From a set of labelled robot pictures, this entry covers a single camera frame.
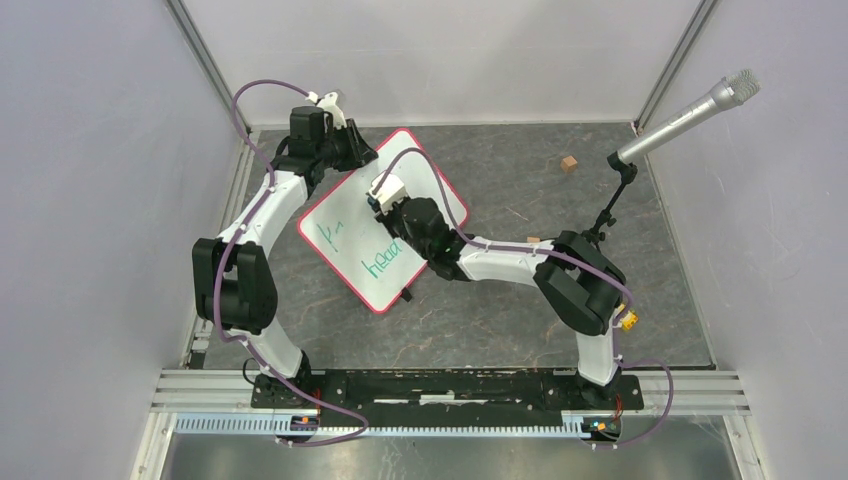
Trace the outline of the pink framed whiteboard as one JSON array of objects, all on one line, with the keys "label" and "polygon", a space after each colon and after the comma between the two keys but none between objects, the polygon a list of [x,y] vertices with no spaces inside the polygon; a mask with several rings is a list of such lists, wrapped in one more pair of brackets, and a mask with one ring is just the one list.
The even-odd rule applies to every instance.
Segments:
[{"label": "pink framed whiteboard", "polygon": [[345,174],[298,221],[301,237],[378,314],[386,312],[427,266],[374,219],[367,193],[398,153],[420,147],[410,130],[394,131],[377,147],[375,161]]}]

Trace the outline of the blue whiteboard eraser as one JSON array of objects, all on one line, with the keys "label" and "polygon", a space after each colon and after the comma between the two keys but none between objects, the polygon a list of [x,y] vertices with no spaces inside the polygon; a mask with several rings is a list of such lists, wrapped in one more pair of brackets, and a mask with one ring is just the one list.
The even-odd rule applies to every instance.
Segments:
[{"label": "blue whiteboard eraser", "polygon": [[380,203],[375,198],[368,197],[367,203],[376,215],[379,215],[381,213]]}]

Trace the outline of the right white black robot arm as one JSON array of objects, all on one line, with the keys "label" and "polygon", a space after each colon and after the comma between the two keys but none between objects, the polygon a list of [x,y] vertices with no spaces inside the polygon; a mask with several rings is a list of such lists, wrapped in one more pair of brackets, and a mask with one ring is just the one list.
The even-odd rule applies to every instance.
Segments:
[{"label": "right white black robot arm", "polygon": [[578,345],[577,392],[591,408],[618,393],[620,366],[612,322],[622,312],[624,274],[583,236],[563,231],[535,243],[493,242],[465,235],[445,221],[432,198],[371,198],[375,219],[448,281],[496,280],[536,287]]}]

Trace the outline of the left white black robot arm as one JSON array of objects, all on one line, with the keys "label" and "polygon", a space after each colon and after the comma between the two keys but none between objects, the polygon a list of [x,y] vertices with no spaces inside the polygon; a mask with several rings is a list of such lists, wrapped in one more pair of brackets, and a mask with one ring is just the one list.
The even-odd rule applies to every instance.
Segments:
[{"label": "left white black robot arm", "polygon": [[307,355],[276,318],[279,297],[268,253],[326,170],[354,171],[377,154],[340,108],[300,106],[291,111],[289,133],[275,156],[257,155],[266,170],[260,190],[230,226],[192,247],[196,310],[213,322],[223,343],[246,349],[261,374],[277,380],[278,397],[297,408],[312,399],[314,381]]}]

